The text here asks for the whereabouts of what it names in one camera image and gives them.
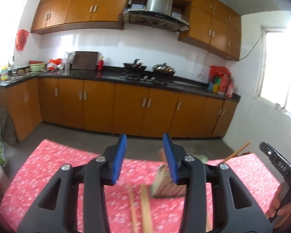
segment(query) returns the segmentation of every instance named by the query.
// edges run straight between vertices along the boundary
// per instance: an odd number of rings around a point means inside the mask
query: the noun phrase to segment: metal screw
[[[96,161],[97,162],[104,162],[104,161],[106,161],[106,158],[104,156],[100,155],[96,158]]]
[[[222,170],[226,170],[226,169],[229,169],[230,167],[228,166],[228,164],[222,163],[222,164],[220,164],[220,168]]]
[[[71,165],[69,165],[69,164],[64,164],[64,165],[61,166],[61,169],[64,170],[64,171],[67,171],[67,170],[70,169],[70,167],[71,167]]]
[[[192,162],[192,161],[195,160],[195,158],[194,158],[192,155],[186,155],[186,156],[184,157],[184,160],[185,160],[185,161],[188,161],[188,162]]]

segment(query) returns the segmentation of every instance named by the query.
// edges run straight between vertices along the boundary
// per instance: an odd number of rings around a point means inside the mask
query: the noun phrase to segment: concrete floor
[[[4,143],[8,163],[4,170],[13,179],[22,164],[44,139],[83,151],[103,153],[106,147],[117,143],[118,135],[76,130],[49,123],[41,123],[22,143],[14,147]],[[188,154],[202,154],[208,159],[226,158],[233,151],[220,139],[173,139],[184,147]],[[162,148],[159,138],[128,137],[125,158],[158,161],[158,150]]]

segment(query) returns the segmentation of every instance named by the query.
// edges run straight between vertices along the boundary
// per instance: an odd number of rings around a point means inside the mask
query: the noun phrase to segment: human hand
[[[277,191],[275,192],[274,198],[269,206],[269,210],[266,212],[267,218],[272,218],[276,214],[276,210],[280,206],[280,193],[282,192],[282,184],[278,187]],[[281,220],[275,224],[274,229],[281,227],[287,218],[291,214],[291,202],[284,205],[281,209],[278,210],[277,215],[282,216]]]

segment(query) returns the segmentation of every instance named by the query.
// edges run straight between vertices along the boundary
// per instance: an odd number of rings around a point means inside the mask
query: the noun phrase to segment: table
[[[43,140],[14,177],[0,204],[0,213],[16,231],[20,221],[53,174],[64,163],[73,167],[88,163],[97,154]],[[216,165],[220,160],[209,161]],[[264,212],[279,185],[255,154],[230,159],[229,166],[243,181]],[[106,206],[111,232],[133,232],[127,186],[133,187],[139,231],[141,230],[139,185],[150,185],[162,162],[124,159],[120,178],[106,186]],[[178,232],[184,198],[150,199],[154,232]],[[83,186],[79,188],[78,230],[83,232]],[[211,185],[207,184],[207,214],[212,220]]]

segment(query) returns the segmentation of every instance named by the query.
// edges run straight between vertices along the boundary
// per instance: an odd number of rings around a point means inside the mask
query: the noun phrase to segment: red fire extinguisher
[[[103,67],[104,67],[104,61],[103,61],[103,56],[100,57],[100,60],[98,61],[98,64],[97,64],[97,69],[98,71],[102,71]]]

